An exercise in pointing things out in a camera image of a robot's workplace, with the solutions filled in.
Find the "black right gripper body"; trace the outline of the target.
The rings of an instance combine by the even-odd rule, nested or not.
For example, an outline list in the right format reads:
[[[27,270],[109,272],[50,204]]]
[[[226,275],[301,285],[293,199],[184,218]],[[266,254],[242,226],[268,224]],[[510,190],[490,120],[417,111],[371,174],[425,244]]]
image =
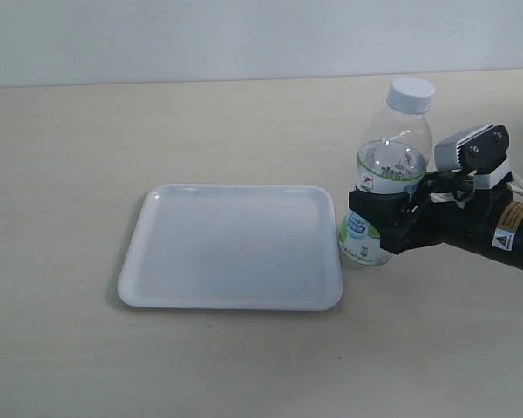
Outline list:
[[[412,203],[411,249],[447,244],[471,253],[507,253],[511,233],[496,240],[497,223],[513,201],[507,176],[491,190],[473,188],[472,176],[439,172],[436,191],[422,203]]]

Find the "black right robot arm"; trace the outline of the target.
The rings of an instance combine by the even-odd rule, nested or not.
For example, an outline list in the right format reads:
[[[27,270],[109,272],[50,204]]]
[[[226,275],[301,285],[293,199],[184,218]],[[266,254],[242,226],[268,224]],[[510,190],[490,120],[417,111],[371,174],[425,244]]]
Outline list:
[[[475,190],[470,175],[429,172],[413,195],[356,188],[349,209],[377,229],[389,253],[444,243],[523,270],[523,202],[513,198],[512,179]]]

